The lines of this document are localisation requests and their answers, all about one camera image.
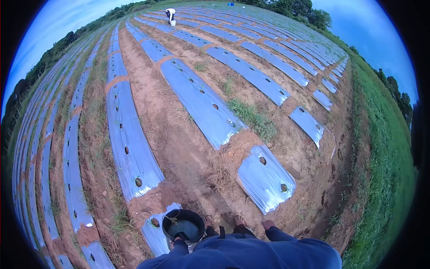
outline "dark blue sweatshirt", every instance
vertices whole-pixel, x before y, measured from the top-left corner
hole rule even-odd
[[[182,240],[174,243],[169,254],[143,261],[137,269],[340,269],[339,253],[329,244],[312,238],[298,240],[277,227],[266,230],[272,242],[251,235],[227,234],[209,237],[188,252]]]

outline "farmer bending over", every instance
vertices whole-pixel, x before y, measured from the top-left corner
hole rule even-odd
[[[166,15],[169,18],[169,24],[171,21],[175,20],[175,18],[174,18],[175,13],[176,13],[176,11],[174,9],[166,9]]]
[[[212,223],[205,218],[206,236],[189,253],[188,246],[179,237],[169,254],[143,261],[137,269],[291,269],[331,268],[340,269],[339,253],[329,244],[313,239],[298,240],[281,230],[271,220],[261,222],[271,242],[257,239],[245,227],[243,218],[234,218],[236,227],[232,234],[219,235]]]

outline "bare foot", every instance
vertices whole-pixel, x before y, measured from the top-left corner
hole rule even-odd
[[[212,221],[208,216],[204,217],[203,220],[205,221],[205,228],[209,226],[212,227]]]
[[[241,224],[245,225],[245,221],[243,220],[243,218],[239,215],[236,215],[234,217],[234,222],[236,223],[236,226],[239,226]]]

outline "hand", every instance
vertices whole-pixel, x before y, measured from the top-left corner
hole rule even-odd
[[[170,242],[170,247],[173,248],[173,245],[175,244],[176,240],[182,240],[179,236],[175,238],[173,242]]]
[[[275,226],[275,227],[276,227],[276,224],[275,224],[272,220],[265,220],[265,221],[262,221],[262,222],[261,222],[261,224],[263,225],[263,228],[264,228],[265,230],[270,229],[270,227],[272,227],[272,226]]]

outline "farm field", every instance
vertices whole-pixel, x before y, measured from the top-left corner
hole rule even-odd
[[[220,2],[153,7],[80,38],[13,131],[25,236],[50,268],[131,269],[168,253],[160,223],[181,207],[227,233],[239,214],[263,240],[271,219],[325,240],[346,268],[374,265],[414,171],[398,108],[348,53],[290,18]]]

